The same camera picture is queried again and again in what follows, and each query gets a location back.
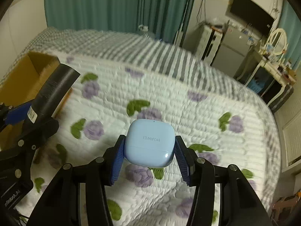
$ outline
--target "white bedspread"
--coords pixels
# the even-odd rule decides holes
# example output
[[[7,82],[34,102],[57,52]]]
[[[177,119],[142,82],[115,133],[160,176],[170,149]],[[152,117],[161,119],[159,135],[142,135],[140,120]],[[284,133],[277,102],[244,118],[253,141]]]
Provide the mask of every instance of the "white bedspread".
[[[170,123],[187,146],[195,144],[192,147],[199,156],[219,166],[236,164],[262,199],[266,143],[264,124],[254,105],[202,92],[130,64],[56,54],[81,76],[58,116],[57,134],[48,142],[41,162],[32,165],[35,188],[18,204],[20,213],[31,214],[64,162],[77,166],[102,156],[120,134],[126,135],[136,118]],[[127,105],[133,100],[150,105],[128,116]],[[114,225],[185,225],[194,188],[182,181],[176,159],[163,171],[143,168],[135,173],[135,169],[124,160],[118,181],[106,187]],[[215,210],[213,225],[218,225],[219,186]]]

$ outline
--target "gray striped pattern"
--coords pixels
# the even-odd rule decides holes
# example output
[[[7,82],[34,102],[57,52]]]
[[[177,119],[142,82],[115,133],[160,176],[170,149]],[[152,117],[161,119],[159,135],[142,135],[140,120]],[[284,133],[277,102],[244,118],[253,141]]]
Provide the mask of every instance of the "gray striped pattern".
[[[273,115],[266,104],[251,90],[218,70],[204,65],[190,53],[170,44],[128,33],[94,30],[64,30],[47,28],[34,38],[18,56],[29,50],[58,50],[131,63],[149,71],[165,74],[206,92],[223,95],[236,101],[248,102],[258,109],[265,125],[266,175],[262,203],[269,209],[280,173],[280,144]],[[0,85],[17,64],[14,62]]]

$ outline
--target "floor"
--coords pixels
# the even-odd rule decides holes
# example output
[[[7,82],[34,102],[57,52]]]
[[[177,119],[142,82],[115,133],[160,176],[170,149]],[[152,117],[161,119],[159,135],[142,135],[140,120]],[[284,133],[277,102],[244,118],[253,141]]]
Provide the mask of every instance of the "floor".
[[[294,193],[295,177],[294,176],[283,176],[280,174],[280,178],[274,193],[273,203],[276,202],[280,197],[291,196]]]

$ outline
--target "table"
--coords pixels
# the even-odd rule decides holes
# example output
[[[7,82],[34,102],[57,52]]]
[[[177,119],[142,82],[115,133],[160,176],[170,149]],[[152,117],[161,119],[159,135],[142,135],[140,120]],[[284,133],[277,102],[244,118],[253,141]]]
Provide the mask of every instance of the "table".
[[[269,88],[273,85],[273,83],[275,81],[277,81],[280,85],[281,85],[281,89],[279,91],[279,93],[277,93],[275,95],[275,97],[273,97],[270,102],[267,104],[267,106],[269,106],[274,100],[276,100],[281,94],[283,94],[285,87],[287,84],[289,84],[288,80],[286,80],[282,73],[276,69],[273,64],[270,61],[265,60],[264,58],[262,58],[262,60],[260,61],[260,63],[257,65],[257,67],[255,68],[255,70],[253,71],[252,75],[250,76],[250,78],[247,80],[245,86],[247,86],[250,81],[252,80],[252,78],[254,77],[255,73],[257,72],[257,70],[262,67],[264,68],[273,78],[274,80],[272,81],[272,83],[268,86],[268,88],[264,91],[264,93],[261,95],[263,96],[268,90]]]

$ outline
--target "teal curtain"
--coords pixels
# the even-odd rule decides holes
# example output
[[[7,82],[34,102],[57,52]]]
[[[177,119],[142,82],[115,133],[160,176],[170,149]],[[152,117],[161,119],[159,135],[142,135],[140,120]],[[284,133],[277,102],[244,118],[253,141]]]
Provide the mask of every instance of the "teal curtain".
[[[143,24],[148,25],[157,39],[173,42],[181,23],[183,32],[186,32],[193,1],[45,0],[45,14],[47,25],[60,30],[96,29],[135,33]]]
[[[137,31],[139,0],[45,0],[48,26],[57,29]]]
[[[301,60],[301,22],[287,0],[283,3],[279,28],[283,28],[287,34],[285,58],[291,59],[293,69],[297,69]]]
[[[183,31],[187,29],[193,1],[140,0],[139,24],[147,25],[149,31],[153,32],[157,39],[173,42],[181,22],[183,22]]]

